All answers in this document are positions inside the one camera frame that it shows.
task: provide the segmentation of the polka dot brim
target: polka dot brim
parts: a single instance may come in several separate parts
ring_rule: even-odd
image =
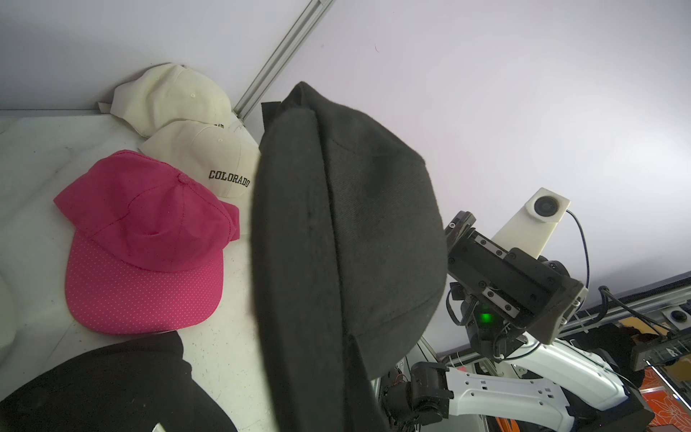
[[[184,272],[152,272],[125,263],[79,230],[67,264],[65,297],[74,318],[112,335],[163,332],[210,317],[223,291],[223,252]]]

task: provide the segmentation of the camera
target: camera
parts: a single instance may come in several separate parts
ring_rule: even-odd
[[[518,247],[536,259],[564,217],[569,204],[570,200],[541,187],[492,241],[506,250]]]
[[[552,196],[541,196],[533,206],[535,213],[546,218],[554,216],[559,210],[559,202]]]

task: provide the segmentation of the baseball cap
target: baseball cap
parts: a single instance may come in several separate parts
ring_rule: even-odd
[[[88,351],[3,399],[0,430],[237,432],[183,354],[177,332]]]
[[[233,115],[230,100],[217,83],[172,63],[155,66],[139,79],[118,86],[110,113],[146,137],[175,120],[196,120],[225,128]]]
[[[238,210],[180,170],[118,151],[54,199],[77,228],[65,297],[74,318],[114,335],[193,326],[216,309]]]
[[[240,210],[240,233],[249,232],[250,206],[259,148],[235,130],[194,122],[172,122],[140,145],[143,154],[168,163]]]
[[[446,280],[425,162],[366,114],[305,83],[265,128],[252,276],[278,423],[283,431],[383,430],[368,379],[415,346]],[[365,423],[372,427],[358,426]]]

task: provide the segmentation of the gray wall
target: gray wall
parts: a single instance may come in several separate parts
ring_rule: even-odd
[[[0,109],[94,109],[176,62],[236,103],[309,0],[2,0]]]
[[[690,23],[686,0],[338,0],[264,100],[304,80],[379,120],[425,157],[445,222],[492,235],[539,187],[570,198],[594,303],[691,270]],[[585,279],[572,220],[545,256]],[[443,305],[425,337],[467,342]]]

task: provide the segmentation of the cap brim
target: cap brim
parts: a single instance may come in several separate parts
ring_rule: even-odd
[[[216,196],[218,200],[223,204],[226,209],[228,205],[234,205],[238,208],[238,218],[240,220],[240,234],[249,234],[249,229],[252,226],[250,223],[252,217],[252,195],[254,191],[250,191],[248,194],[239,196],[237,198],[223,198],[222,196]]]
[[[262,139],[252,206],[257,324],[282,431],[343,424],[343,327],[328,186],[313,112]],[[315,397],[331,398],[319,408]]]
[[[240,208],[233,203],[225,203],[223,201],[220,201],[220,203],[223,206],[223,208],[225,209],[225,211],[228,212],[228,216],[230,216],[230,220],[232,220],[233,224],[235,225],[235,232],[233,233],[232,236],[230,236],[230,241],[235,241],[238,238],[240,238],[240,234],[242,231],[242,228],[240,226]]]
[[[75,232],[65,297],[74,318],[91,330],[134,335],[194,326],[214,313],[222,292],[222,252],[192,270],[154,272]]]

